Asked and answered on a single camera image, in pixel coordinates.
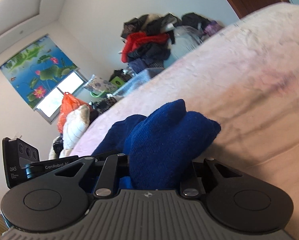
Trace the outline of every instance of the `pile of clothes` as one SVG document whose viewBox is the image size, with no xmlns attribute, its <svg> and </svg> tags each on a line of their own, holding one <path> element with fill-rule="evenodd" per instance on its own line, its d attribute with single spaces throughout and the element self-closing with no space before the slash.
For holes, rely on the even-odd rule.
<svg viewBox="0 0 299 240">
<path fill-rule="evenodd" d="M 124 23 L 121 59 L 135 73 L 149 67 L 163 67 L 171 54 L 182 57 L 221 28 L 216 21 L 195 13 L 187 13 L 181 19 L 170 13 L 163 17 L 142 15 Z"/>
<path fill-rule="evenodd" d="M 91 125 L 95 119 L 100 116 L 101 114 L 105 113 L 107 110 L 109 110 L 113 105 L 117 103 L 118 100 L 120 100 L 120 96 L 112 96 L 111 94 L 107 94 L 105 98 L 103 98 L 100 101 L 91 102 L 91 113 L 90 113 L 90 122 L 89 125 Z"/>
</svg>

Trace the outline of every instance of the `plastic bag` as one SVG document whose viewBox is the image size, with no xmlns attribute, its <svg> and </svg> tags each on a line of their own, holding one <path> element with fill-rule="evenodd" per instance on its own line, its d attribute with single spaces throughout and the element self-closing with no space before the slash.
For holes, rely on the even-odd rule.
<svg viewBox="0 0 299 240">
<path fill-rule="evenodd" d="M 154 76 L 158 75 L 164 70 L 164 68 L 146 68 L 142 72 L 138 73 L 132 79 L 130 79 L 127 83 L 125 83 L 122 87 L 116 90 L 113 95 L 115 96 L 127 96 L 132 91 L 136 90 L 141 85 L 150 81 Z"/>
<path fill-rule="evenodd" d="M 82 100 L 79 100 L 72 94 L 65 92 L 64 97 L 61 104 L 60 115 L 58 117 L 57 128 L 60 133 L 63 133 L 63 126 L 66 122 L 67 115 L 79 108 L 81 105 L 87 105 L 90 107 L 88 103 L 85 103 Z"/>
<path fill-rule="evenodd" d="M 190 27 L 179 26 L 174 29 L 175 44 L 172 44 L 171 56 L 174 59 L 179 59 L 189 52 L 200 46 L 208 36 L 203 36 L 203 33 Z"/>
</svg>

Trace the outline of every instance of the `bed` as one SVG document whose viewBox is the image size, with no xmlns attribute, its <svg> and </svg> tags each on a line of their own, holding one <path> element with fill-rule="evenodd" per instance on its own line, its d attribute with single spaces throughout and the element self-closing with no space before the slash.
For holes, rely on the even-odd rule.
<svg viewBox="0 0 299 240">
<path fill-rule="evenodd" d="M 299 239 L 299 6 L 279 3 L 226 27 L 98 117 L 71 155 L 90 155 L 115 122 L 179 98 L 222 127 L 198 159 L 286 191 L 286 230 Z"/>
</svg>

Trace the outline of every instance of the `pink lotus flower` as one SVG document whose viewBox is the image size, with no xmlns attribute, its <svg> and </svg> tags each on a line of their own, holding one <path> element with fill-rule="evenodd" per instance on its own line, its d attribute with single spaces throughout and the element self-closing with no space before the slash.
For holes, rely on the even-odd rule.
<svg viewBox="0 0 299 240">
<path fill-rule="evenodd" d="M 58 64 L 58 59 L 56 57 L 52 57 L 50 58 L 50 60 L 54 63 L 54 64 Z"/>
<path fill-rule="evenodd" d="M 44 87 L 39 86 L 37 89 L 34 89 L 33 95 L 35 95 L 36 98 L 42 98 L 44 97 L 46 93 L 46 89 Z"/>
</svg>

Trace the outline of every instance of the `blue blanket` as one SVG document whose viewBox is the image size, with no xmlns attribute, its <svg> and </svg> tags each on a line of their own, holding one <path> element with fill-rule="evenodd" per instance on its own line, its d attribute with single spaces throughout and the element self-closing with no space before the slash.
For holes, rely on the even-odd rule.
<svg viewBox="0 0 299 240">
<path fill-rule="evenodd" d="M 129 155 L 135 189 L 175 188 L 190 164 L 214 141 L 220 125 L 197 112 L 186 112 L 182 99 L 149 117 L 132 115 L 116 122 L 92 155 L 116 149 Z"/>
</svg>

